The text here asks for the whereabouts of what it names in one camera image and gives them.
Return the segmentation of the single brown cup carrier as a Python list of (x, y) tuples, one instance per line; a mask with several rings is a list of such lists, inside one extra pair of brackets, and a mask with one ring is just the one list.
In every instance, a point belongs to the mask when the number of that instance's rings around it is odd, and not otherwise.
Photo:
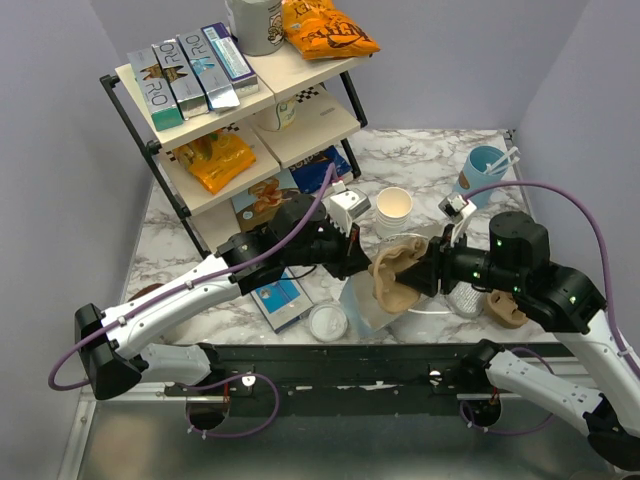
[(414, 307), (421, 293), (399, 282), (399, 275), (413, 267), (426, 253), (427, 239), (421, 236), (401, 236), (386, 242), (378, 252), (368, 272), (373, 278), (373, 296), (388, 314), (401, 314)]

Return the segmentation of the light blue paper bag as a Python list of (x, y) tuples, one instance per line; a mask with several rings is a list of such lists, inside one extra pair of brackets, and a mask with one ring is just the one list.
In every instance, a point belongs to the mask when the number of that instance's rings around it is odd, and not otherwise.
[[(372, 261), (375, 259), (382, 246), (386, 242), (390, 242), (392, 239), (399, 238), (401, 236), (421, 236), (426, 238), (427, 242), (429, 242), (432, 237), (439, 236), (443, 229), (444, 226), (442, 224), (436, 223), (382, 239), (372, 256)], [(373, 286), (373, 278), (368, 270), (360, 272), (349, 278), (339, 299), (342, 308), (349, 319), (351, 327), (362, 338), (377, 336), (380, 330), (386, 328), (390, 323), (394, 322), (398, 317), (404, 315), (409, 310), (408, 309), (401, 314), (386, 313), (380, 308), (377, 300), (373, 296)], [(419, 302), (414, 307), (417, 307), (419, 303), (425, 299), (426, 297), (421, 294)]]

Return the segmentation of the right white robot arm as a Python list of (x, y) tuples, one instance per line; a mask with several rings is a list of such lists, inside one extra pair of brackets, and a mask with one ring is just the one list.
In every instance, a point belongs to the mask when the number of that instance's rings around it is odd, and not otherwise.
[(610, 464), (638, 470), (639, 379), (627, 363), (633, 356), (615, 342), (597, 287), (580, 271), (551, 261), (547, 229), (523, 212), (491, 219), (486, 251), (453, 233), (446, 226), (397, 280), (429, 297), (449, 293), (460, 282), (512, 294), (518, 309), (553, 334), (596, 386), (583, 388), (530, 367), (486, 339), (462, 358), (456, 380), (474, 392), (492, 385), (516, 393), (572, 425)]

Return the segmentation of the stack of white lids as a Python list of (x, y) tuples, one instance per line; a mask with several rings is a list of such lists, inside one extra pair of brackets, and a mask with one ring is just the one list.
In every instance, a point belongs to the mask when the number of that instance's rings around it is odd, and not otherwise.
[(348, 319), (338, 305), (318, 304), (309, 312), (309, 329), (316, 340), (334, 342), (346, 334)]

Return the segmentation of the stack of paper cups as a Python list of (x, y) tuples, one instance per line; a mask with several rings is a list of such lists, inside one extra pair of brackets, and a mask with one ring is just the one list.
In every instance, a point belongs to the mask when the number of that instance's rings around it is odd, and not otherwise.
[(404, 189), (388, 187), (376, 198), (375, 231), (385, 239), (402, 232), (413, 209), (413, 199)]

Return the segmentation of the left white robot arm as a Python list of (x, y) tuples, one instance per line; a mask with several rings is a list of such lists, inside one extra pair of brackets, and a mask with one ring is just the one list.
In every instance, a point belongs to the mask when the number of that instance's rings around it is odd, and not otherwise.
[(190, 385), (214, 393), (222, 380), (210, 346), (168, 346), (156, 339), (221, 303), (281, 279), (292, 266), (322, 266), (344, 280), (366, 270), (357, 218), (371, 206), (358, 190), (323, 201), (298, 194), (274, 217), (231, 236), (188, 273), (105, 310), (89, 303), (75, 313), (75, 339), (89, 384), (98, 400), (122, 395), (141, 382)]

